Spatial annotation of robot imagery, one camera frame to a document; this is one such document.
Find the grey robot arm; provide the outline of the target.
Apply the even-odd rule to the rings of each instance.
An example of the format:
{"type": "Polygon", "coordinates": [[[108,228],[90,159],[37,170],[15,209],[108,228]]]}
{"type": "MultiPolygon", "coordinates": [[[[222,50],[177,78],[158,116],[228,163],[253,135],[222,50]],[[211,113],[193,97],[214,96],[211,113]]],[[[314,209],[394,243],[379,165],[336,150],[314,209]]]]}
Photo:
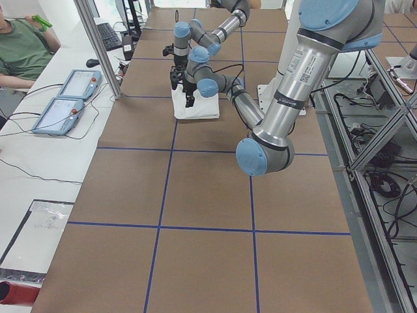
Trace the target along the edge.
{"type": "Polygon", "coordinates": [[[278,84],[272,102],[262,111],[232,76],[215,73],[209,65],[222,43],[250,18],[247,1],[222,1],[230,17],[208,33],[199,20],[177,22],[174,41],[163,50],[172,55],[172,87],[182,85],[186,105],[194,103],[193,93],[209,98],[227,95],[251,133],[236,148],[240,169],[260,176],[287,168],[294,159],[289,139],[291,127],[323,80],[325,68],[342,52],[362,51],[377,46],[382,39],[384,1],[302,1],[298,9],[300,27],[289,65],[278,84]]]}
{"type": "Polygon", "coordinates": [[[162,50],[164,57],[172,55],[176,68],[183,69],[188,62],[189,43],[194,41],[198,46],[207,49],[209,55],[216,55],[222,43],[236,29],[244,27],[250,18],[253,8],[260,8],[260,1],[247,0],[223,0],[211,1],[210,6],[224,8],[230,12],[228,17],[220,26],[208,32],[203,23],[194,18],[188,22],[177,21],[173,28],[173,43],[162,50]]]}

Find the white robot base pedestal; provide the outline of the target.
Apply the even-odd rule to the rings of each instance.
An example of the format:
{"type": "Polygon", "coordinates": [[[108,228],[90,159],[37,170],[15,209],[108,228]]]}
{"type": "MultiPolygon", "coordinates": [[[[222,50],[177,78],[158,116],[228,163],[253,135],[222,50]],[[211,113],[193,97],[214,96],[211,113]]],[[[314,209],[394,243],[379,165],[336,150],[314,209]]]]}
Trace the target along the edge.
{"type": "Polygon", "coordinates": [[[291,62],[293,54],[298,46],[298,39],[296,37],[297,31],[300,27],[300,21],[298,17],[298,9],[301,1],[293,1],[291,7],[291,15],[289,16],[289,25],[285,34],[283,48],[281,50],[280,60],[276,70],[276,75],[270,80],[268,84],[258,85],[257,94],[259,107],[263,113],[266,113],[268,107],[274,100],[274,93],[278,88],[278,85],[282,81],[282,78],[291,62]]]}

